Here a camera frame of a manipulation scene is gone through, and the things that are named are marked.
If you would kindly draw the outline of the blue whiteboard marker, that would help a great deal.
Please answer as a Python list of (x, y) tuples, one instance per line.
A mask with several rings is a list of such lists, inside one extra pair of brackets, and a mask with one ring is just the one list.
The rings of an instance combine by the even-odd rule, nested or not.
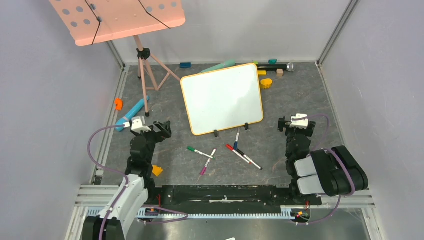
[(238, 149), (238, 142), (239, 142), (240, 132), (241, 132), (241, 127), (238, 127), (237, 128), (236, 137), (235, 137), (235, 141), (234, 141), (234, 144), (233, 144), (233, 149), (234, 150), (237, 150)]

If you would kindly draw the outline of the yellow framed whiteboard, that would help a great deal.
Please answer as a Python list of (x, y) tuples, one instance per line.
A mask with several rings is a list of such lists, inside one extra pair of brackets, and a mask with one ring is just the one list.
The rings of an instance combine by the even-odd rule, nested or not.
[(264, 119), (258, 68), (246, 63), (180, 80), (191, 133), (224, 131)]

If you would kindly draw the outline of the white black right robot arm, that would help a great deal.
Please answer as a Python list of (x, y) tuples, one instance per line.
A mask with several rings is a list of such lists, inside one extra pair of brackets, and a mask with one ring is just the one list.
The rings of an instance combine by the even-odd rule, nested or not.
[(286, 136), (286, 170), (292, 177), (289, 199), (302, 204), (311, 195), (334, 197), (366, 190), (368, 176), (344, 145), (310, 149), (315, 126), (305, 114), (278, 120), (277, 128)]

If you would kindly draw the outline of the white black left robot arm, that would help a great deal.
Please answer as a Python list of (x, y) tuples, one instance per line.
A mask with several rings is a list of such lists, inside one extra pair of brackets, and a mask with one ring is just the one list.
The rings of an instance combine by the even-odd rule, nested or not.
[(152, 160), (156, 145), (172, 136), (171, 123), (155, 121), (153, 125), (147, 126), (143, 120), (135, 117), (132, 121), (120, 124), (121, 128), (130, 128), (134, 135), (125, 172), (95, 162), (97, 167), (117, 173), (123, 180), (106, 207), (96, 216), (85, 219), (81, 234), (83, 240), (126, 239), (142, 206), (156, 200)]

